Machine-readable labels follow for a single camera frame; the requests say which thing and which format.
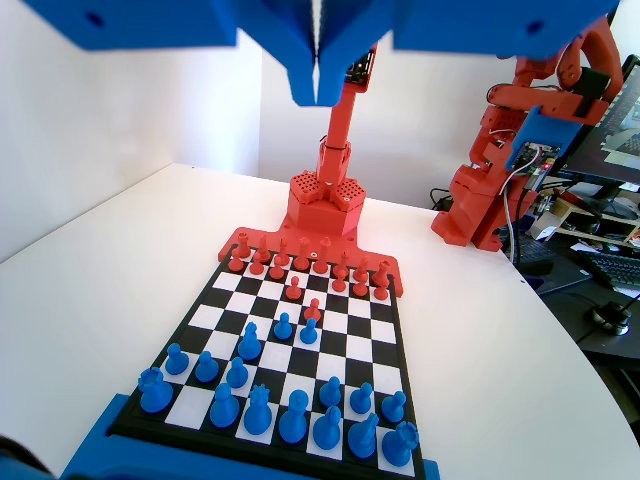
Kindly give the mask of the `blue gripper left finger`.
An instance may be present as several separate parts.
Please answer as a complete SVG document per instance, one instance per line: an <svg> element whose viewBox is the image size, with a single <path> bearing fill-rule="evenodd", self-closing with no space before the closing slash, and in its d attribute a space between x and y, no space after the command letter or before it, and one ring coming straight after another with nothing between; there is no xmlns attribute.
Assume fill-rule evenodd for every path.
<svg viewBox="0 0 640 480"><path fill-rule="evenodd" d="M243 30L287 71L293 100L316 104L309 1L29 1L59 33L89 51L231 47Z"/></svg>

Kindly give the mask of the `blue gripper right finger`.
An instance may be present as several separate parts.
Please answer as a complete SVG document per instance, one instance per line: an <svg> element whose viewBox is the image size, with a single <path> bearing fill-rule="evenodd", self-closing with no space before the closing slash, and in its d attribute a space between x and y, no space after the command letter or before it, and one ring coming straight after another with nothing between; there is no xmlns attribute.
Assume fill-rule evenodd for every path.
<svg viewBox="0 0 640 480"><path fill-rule="evenodd" d="M399 50L543 60L617 7L616 1L324 1L318 104L341 97L347 68L387 32Z"/></svg>

